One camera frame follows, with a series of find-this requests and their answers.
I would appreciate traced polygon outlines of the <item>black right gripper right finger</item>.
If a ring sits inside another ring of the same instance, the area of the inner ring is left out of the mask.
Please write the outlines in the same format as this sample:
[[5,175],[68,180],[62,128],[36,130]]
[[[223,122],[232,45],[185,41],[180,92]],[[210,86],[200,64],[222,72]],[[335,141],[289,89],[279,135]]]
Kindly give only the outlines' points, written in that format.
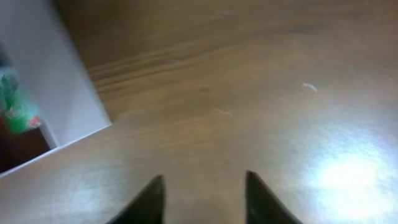
[[246,224],[302,224],[251,170],[245,178]]

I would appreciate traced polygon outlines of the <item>white cardboard box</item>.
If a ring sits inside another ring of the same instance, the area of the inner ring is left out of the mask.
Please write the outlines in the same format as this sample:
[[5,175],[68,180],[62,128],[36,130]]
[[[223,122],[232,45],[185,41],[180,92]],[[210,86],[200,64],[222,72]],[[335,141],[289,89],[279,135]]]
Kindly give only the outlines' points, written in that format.
[[50,1],[1,0],[1,67],[17,72],[42,121],[16,134],[1,114],[1,175],[110,126]]

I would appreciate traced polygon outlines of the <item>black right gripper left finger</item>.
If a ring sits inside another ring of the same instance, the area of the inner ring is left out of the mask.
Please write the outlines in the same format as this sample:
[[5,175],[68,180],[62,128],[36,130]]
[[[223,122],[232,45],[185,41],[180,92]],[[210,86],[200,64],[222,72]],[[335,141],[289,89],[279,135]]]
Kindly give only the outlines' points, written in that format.
[[163,224],[164,212],[164,176],[157,175],[107,224]]

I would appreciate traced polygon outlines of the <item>green soap packet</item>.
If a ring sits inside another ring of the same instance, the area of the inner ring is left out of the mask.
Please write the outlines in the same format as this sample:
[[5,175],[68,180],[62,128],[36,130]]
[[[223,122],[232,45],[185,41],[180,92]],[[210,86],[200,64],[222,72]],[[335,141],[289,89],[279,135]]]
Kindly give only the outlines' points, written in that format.
[[20,84],[17,72],[11,67],[1,67],[1,114],[10,132],[16,134],[42,124],[36,107]]

